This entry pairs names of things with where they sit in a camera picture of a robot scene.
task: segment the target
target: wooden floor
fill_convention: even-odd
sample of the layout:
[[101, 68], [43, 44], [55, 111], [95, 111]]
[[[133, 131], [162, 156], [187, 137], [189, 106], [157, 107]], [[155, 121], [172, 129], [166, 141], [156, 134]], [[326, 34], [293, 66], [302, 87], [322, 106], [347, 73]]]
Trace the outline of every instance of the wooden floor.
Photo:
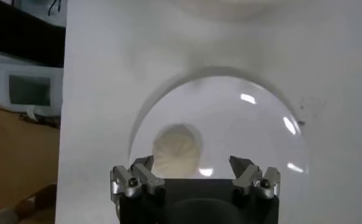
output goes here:
[[59, 131], [0, 111], [0, 209], [57, 181]]

